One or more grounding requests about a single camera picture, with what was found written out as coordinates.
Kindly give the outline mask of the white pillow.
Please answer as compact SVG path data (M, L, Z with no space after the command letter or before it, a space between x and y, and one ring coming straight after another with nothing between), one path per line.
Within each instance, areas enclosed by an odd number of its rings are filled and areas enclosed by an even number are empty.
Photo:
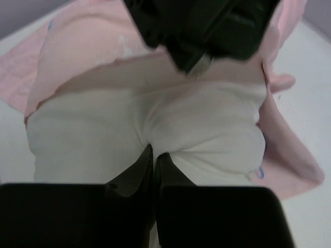
M197 185L251 185L265 150L261 69L224 60L187 79L153 57L101 77L92 70L64 83L27 119L35 182L105 183L151 145Z

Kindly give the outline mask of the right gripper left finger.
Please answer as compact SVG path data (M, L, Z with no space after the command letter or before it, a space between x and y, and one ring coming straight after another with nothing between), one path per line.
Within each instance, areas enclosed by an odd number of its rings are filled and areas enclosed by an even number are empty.
M1 185L1 247L148 247L153 150L105 184Z

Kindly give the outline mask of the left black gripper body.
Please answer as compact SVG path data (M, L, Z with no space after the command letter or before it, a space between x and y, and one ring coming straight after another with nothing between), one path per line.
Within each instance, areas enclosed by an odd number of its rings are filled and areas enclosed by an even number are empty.
M258 50L278 1L129 0L124 4L144 43L166 48L181 72L212 60L249 60Z

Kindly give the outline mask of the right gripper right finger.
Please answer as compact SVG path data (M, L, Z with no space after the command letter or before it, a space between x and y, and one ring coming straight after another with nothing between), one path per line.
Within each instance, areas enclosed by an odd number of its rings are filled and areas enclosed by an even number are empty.
M169 154L155 167L161 247L294 247L277 196L263 187L201 187Z

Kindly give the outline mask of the pink and purple Frozen pillowcase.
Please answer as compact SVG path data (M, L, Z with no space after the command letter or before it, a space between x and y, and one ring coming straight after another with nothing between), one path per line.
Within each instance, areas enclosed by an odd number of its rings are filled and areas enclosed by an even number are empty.
M305 7L305 1L281 1L259 50L243 63L261 69L266 85L257 123L265 150L262 165L249 180L251 185L271 188L281 198L305 193L321 185L325 178L273 98L274 92L288 89L295 82L291 75L274 74L273 62ZM64 83L92 70L102 72L104 81L112 67L153 57L166 57L172 69L185 77L174 68L164 50L150 51L145 47L121 1L77 1L1 57L1 93L7 95L10 104L24 109L26 127L43 97L54 95Z

